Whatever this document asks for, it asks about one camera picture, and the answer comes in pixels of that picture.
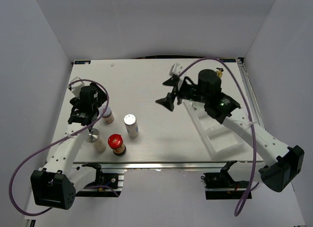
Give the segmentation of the silver lid shaker bottle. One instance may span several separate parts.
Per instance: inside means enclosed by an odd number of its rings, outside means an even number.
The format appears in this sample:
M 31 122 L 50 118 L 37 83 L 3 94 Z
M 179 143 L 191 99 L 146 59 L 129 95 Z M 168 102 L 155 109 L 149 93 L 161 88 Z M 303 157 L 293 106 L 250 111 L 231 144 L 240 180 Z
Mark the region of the silver lid shaker bottle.
M 126 116 L 124 116 L 123 120 L 129 137 L 137 137 L 139 135 L 139 129 L 136 117 L 133 114 L 127 114 Z

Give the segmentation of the square glass bottle gold spout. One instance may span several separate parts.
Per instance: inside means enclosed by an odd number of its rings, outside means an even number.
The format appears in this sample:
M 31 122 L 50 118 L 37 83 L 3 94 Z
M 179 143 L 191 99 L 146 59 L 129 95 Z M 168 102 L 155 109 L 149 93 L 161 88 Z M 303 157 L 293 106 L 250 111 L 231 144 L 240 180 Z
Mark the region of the square glass bottle gold spout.
M 219 78 L 221 78 L 223 76 L 223 71 L 224 69 L 223 68 L 216 68 L 216 74 Z

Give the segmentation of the clear round glass oil bottle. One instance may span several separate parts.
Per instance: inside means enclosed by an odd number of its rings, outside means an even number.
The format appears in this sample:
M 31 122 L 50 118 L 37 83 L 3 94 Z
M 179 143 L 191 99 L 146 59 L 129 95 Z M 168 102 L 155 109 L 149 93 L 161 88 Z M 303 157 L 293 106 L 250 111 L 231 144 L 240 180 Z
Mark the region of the clear round glass oil bottle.
M 203 110 L 203 109 L 204 109 L 204 103 L 193 101 L 193 102 L 192 102 L 192 108 L 193 108 L 195 111 L 196 111 L 196 110 Z

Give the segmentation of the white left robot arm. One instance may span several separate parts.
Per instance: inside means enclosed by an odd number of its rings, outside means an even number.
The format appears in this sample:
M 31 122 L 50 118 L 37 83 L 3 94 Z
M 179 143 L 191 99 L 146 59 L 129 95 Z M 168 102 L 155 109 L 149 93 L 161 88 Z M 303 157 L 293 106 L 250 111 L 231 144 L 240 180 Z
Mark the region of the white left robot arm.
M 76 194 L 87 185 L 99 187 L 103 183 L 99 164 L 85 163 L 76 172 L 71 170 L 83 142 L 101 118 L 99 108 L 109 99 L 95 82 L 77 89 L 69 84 L 69 89 L 75 97 L 70 100 L 72 109 L 65 140 L 59 142 L 44 167 L 33 171 L 30 177 L 36 205 L 65 210 L 73 205 Z

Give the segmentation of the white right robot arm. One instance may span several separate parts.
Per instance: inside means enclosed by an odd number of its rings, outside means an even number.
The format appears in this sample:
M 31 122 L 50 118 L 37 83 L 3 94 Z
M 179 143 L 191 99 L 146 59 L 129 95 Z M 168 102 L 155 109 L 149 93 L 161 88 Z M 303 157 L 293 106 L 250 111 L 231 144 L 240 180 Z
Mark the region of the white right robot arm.
M 203 104 L 209 117 L 227 127 L 261 156 L 264 165 L 258 168 L 260 180 L 269 189 L 281 192 L 301 171 L 304 150 L 279 141 L 259 124 L 253 124 L 247 111 L 231 96 L 222 92 L 222 80 L 211 69 L 203 69 L 194 83 L 180 71 L 170 71 L 170 78 L 163 82 L 173 89 L 165 98 L 156 100 L 170 111 L 174 101 L 181 104 L 189 100 Z

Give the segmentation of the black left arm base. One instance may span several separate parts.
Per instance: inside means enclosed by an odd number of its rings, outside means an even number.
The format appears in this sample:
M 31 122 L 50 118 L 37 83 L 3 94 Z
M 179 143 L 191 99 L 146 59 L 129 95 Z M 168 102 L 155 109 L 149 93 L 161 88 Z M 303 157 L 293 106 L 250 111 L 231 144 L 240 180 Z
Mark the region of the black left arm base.
M 121 194 L 122 174 L 104 172 L 97 163 L 85 163 L 81 168 L 93 168 L 96 171 L 95 181 L 86 185 L 86 189 L 76 193 L 76 197 L 117 198 Z

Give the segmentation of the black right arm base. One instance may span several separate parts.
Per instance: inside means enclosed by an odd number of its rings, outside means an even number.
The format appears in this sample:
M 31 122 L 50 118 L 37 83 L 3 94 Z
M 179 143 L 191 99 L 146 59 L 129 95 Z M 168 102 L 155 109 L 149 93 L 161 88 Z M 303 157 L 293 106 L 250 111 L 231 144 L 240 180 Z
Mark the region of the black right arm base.
M 234 181 L 228 173 L 236 163 L 236 160 L 228 161 L 219 172 L 208 172 L 201 176 L 207 200 L 239 200 L 242 197 L 248 181 Z

